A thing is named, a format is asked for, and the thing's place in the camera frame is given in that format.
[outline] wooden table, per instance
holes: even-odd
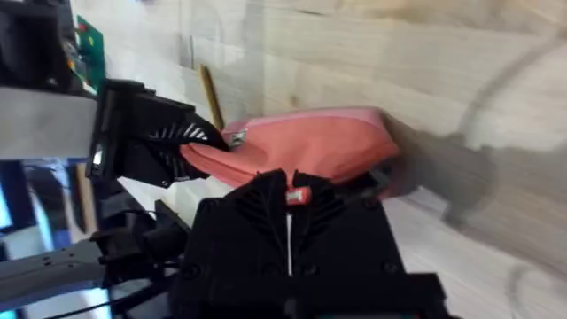
[[[74,0],[108,73],[197,106],[211,69],[225,119],[375,105],[408,157],[385,201],[404,260],[439,272],[464,318],[567,314],[564,1]],[[218,181],[122,181],[186,221]]]

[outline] screw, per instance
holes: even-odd
[[[197,278],[200,274],[201,268],[199,268],[197,265],[189,265],[189,267],[183,270],[183,279],[192,280]]]
[[[303,267],[301,272],[303,273],[304,276],[314,276],[317,275],[317,273],[319,273],[319,268],[317,267],[317,265],[314,264],[306,265]]]
[[[262,268],[262,274],[267,276],[275,276],[281,274],[280,268],[274,263],[269,263],[264,265]]]
[[[387,274],[395,274],[398,272],[398,265],[396,265],[395,263],[392,262],[386,262],[384,264],[384,271]]]
[[[364,207],[374,210],[376,207],[378,207],[378,201],[374,198],[367,198],[366,200],[364,200]]]

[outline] wooden stick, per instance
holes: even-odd
[[[209,73],[208,68],[203,65],[199,67],[199,73],[201,75],[203,87],[205,88],[206,99],[209,102],[209,109],[211,110],[211,114],[213,115],[213,124],[218,130],[222,130],[224,128],[224,120],[222,119],[219,101],[217,100],[216,93],[214,92],[211,74]]]

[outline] pink cloth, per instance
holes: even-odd
[[[181,146],[183,157],[228,185],[248,183],[259,172],[296,170],[341,183],[400,154],[374,107],[331,108],[237,121],[222,132],[227,143],[240,133],[244,142],[231,152],[203,144]]]

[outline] black wire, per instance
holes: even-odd
[[[60,319],[60,318],[65,318],[65,317],[68,317],[68,316],[71,316],[71,315],[82,314],[82,313],[85,313],[85,312],[87,312],[87,311],[94,310],[94,309],[97,309],[97,308],[100,308],[100,307],[111,306],[111,305],[113,305],[113,304],[115,304],[115,303],[118,303],[118,302],[121,302],[121,301],[127,299],[128,297],[129,297],[129,296],[122,297],[122,298],[119,298],[119,299],[116,299],[116,300],[107,301],[107,302],[104,302],[104,303],[101,303],[101,304],[98,304],[98,305],[95,305],[95,306],[92,306],[92,307],[86,307],[86,308],[83,308],[83,309],[79,309],[79,310],[75,310],[75,311],[70,311],[70,312],[68,312],[68,313],[64,313],[64,314],[61,314],[61,315],[54,315],[54,316],[51,316],[51,317],[44,317],[43,319]]]

